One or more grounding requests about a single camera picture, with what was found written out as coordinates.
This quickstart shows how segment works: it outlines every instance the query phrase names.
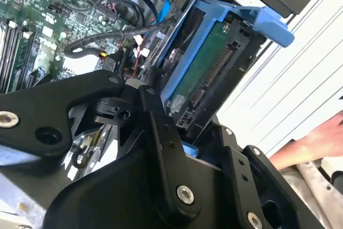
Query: black metal bracket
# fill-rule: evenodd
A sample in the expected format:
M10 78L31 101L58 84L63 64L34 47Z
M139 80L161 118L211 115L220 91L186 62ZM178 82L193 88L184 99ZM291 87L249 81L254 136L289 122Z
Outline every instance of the black metal bracket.
M268 228L261 208L255 182L246 156L232 147L223 147L222 169L226 198L234 198L236 218L241 228Z
M58 168L72 145L69 110L123 89L120 78L101 70L2 95L1 110L19 122L0 127L0 165L36 173Z
M153 89L141 86L139 94L146 123L151 191L154 192L158 212L168 225L186 225L197 218L201 203L192 185L175 122L165 114L160 96ZM182 194L190 196L182 201L179 187L185 186L190 192Z
M261 205L274 203L282 228L318 227L318 220L259 148L248 145L242 153L250 161Z

